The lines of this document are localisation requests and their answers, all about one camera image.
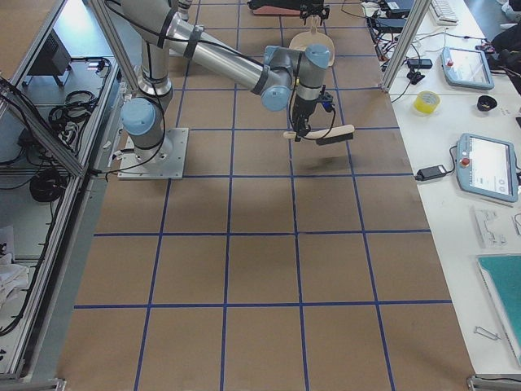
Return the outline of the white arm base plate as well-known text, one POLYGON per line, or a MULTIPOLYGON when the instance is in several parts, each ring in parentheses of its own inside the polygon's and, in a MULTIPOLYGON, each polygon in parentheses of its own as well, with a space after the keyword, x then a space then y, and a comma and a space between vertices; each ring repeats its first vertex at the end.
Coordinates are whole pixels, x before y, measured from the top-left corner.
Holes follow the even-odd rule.
POLYGON ((182 179, 189 138, 188 128, 169 128, 160 147, 136 148, 130 136, 125 147, 132 149, 120 161, 118 178, 122 180, 182 179))

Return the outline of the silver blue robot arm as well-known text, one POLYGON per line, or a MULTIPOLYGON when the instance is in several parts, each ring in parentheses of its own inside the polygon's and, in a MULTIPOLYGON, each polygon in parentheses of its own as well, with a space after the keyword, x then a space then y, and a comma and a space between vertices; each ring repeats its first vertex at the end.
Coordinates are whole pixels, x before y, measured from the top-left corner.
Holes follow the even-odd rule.
POLYGON ((172 92, 169 52, 227 77, 261 98, 263 106, 279 112, 291 108, 291 137, 318 145, 336 143, 333 129, 313 130, 309 118, 321 104, 335 112, 332 96, 323 84, 331 61, 331 47, 318 41, 303 49, 267 46, 263 62, 237 52, 187 20, 188 7, 179 1, 123 1, 121 11, 142 38, 142 65, 138 88, 145 95, 172 92))

